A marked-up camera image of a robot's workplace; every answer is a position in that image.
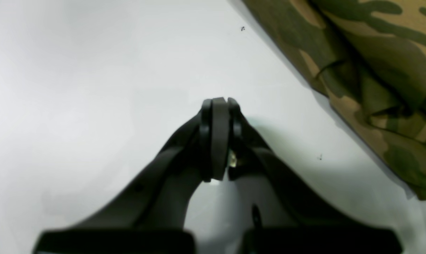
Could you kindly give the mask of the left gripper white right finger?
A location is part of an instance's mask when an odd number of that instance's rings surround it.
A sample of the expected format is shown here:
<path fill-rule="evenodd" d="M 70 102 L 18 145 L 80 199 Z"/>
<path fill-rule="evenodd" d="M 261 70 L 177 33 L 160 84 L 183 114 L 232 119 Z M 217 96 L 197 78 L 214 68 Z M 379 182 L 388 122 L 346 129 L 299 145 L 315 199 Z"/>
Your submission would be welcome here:
<path fill-rule="evenodd" d="M 229 180 L 243 195 L 252 226 L 240 254 L 400 254 L 394 231 L 366 225 L 321 198 L 275 154 L 233 98 Z"/>

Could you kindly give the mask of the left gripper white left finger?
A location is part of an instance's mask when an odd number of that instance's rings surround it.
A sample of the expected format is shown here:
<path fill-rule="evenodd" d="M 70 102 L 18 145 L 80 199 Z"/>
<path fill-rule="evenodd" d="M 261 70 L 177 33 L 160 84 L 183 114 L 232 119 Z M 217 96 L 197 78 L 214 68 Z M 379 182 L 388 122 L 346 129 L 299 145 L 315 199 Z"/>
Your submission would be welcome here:
<path fill-rule="evenodd" d="M 189 201 L 200 183 L 223 180 L 228 143 L 227 101 L 204 100 L 112 201 L 76 225 L 42 233 L 33 253 L 195 254 L 183 230 Z"/>

